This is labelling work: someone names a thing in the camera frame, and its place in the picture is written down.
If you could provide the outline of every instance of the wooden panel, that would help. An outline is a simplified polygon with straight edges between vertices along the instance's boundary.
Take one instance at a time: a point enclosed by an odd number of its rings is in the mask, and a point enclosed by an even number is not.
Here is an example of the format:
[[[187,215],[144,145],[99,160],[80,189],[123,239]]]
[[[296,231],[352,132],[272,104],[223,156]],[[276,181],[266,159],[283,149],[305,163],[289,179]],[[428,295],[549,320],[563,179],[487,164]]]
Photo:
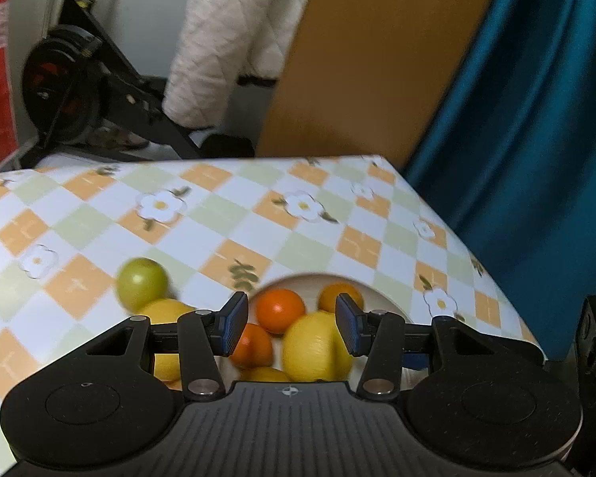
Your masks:
[[[259,156],[382,154],[403,166],[490,0],[310,0]]]

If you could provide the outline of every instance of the table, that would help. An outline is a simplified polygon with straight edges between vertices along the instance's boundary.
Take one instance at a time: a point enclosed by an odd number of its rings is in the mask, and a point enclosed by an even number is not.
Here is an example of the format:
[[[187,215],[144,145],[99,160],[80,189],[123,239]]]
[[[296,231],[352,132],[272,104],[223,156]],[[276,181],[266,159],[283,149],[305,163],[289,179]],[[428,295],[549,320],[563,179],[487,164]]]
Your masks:
[[[113,283],[135,256],[181,301],[327,272],[362,281],[414,322],[449,314],[535,342],[463,243],[388,162],[170,161],[0,174],[0,403],[36,369],[127,317]],[[234,280],[238,260],[256,284]],[[0,473],[14,459],[0,430]]]

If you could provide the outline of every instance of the curtain fold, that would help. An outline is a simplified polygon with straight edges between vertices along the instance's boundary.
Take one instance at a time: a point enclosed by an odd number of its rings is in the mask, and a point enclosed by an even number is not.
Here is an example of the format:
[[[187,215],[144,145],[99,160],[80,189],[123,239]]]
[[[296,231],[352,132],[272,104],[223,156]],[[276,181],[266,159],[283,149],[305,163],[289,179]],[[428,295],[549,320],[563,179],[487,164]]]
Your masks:
[[[563,358],[596,293],[596,0],[493,0],[404,176]]]

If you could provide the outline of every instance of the quilted fabric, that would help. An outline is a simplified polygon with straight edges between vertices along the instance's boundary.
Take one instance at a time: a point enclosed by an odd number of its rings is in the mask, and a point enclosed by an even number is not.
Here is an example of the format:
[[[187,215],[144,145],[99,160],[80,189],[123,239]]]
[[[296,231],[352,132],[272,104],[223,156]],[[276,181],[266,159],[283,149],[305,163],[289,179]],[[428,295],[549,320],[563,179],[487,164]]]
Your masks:
[[[163,111],[188,128],[221,122],[240,75],[279,77],[306,0],[188,0]]]

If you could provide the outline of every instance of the exercise bike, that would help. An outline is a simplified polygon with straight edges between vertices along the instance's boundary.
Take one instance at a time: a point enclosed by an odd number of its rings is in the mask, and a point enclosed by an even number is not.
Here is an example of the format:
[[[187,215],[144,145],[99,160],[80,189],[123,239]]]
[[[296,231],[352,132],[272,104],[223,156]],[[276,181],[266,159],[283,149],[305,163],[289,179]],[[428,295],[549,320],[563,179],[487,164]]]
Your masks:
[[[182,159],[253,156],[251,144],[240,138],[198,147],[190,138],[193,130],[163,113],[167,79],[137,72],[93,16],[94,5],[95,0],[64,0],[57,25],[26,61],[23,102],[39,141],[21,159],[22,168],[35,167],[60,145],[117,161],[144,161],[85,143],[104,120],[153,143],[168,144]],[[241,78],[239,84],[271,87],[275,81]]]

